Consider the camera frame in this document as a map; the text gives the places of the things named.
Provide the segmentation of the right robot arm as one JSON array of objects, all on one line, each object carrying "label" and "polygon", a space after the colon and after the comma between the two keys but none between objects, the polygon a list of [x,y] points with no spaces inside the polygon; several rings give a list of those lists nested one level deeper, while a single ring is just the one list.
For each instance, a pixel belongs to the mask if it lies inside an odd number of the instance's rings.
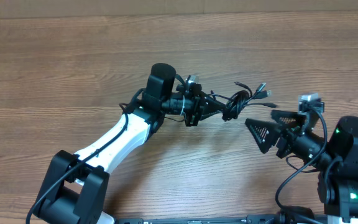
[{"label": "right robot arm", "polygon": [[351,223],[358,219],[358,117],[343,116],[328,136],[322,112],[272,110],[272,121],[246,119],[245,125],[260,151],[277,148],[281,159],[297,157],[303,165],[287,177],[280,192],[298,174],[312,167],[318,173],[318,196],[324,213]]}]

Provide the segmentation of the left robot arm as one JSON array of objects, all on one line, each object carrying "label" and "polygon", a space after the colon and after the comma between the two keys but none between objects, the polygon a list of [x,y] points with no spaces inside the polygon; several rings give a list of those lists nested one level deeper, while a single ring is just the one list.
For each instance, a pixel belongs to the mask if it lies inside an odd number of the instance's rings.
[{"label": "left robot arm", "polygon": [[202,91],[195,76],[184,80],[166,63],[154,64],[146,87],[120,107],[120,120],[97,141],[74,154],[54,155],[27,223],[31,216],[47,223],[114,223],[103,210],[109,177],[158,131],[166,115],[180,115],[186,126],[196,126],[226,108]]}]

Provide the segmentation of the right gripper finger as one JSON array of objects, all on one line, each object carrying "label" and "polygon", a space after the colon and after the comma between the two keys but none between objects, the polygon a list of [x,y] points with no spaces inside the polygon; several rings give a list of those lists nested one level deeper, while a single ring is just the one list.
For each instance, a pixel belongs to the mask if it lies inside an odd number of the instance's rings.
[{"label": "right gripper finger", "polygon": [[277,123],[247,118],[245,125],[263,154],[274,147],[280,137],[280,125]]},{"label": "right gripper finger", "polygon": [[292,111],[272,110],[270,115],[280,128],[295,128],[305,121],[305,115]]}]

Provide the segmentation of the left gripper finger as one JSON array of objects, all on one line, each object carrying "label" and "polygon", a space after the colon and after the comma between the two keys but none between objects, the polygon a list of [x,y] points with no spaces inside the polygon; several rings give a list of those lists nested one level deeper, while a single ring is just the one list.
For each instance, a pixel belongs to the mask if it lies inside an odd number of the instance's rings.
[{"label": "left gripper finger", "polygon": [[200,121],[205,120],[211,116],[214,116],[216,114],[222,113],[221,110],[217,110],[217,111],[202,111],[201,112],[201,116],[200,116]]},{"label": "left gripper finger", "polygon": [[206,93],[202,94],[203,99],[203,111],[204,112],[216,112],[226,109],[226,105],[218,100],[215,100],[212,96]]}]

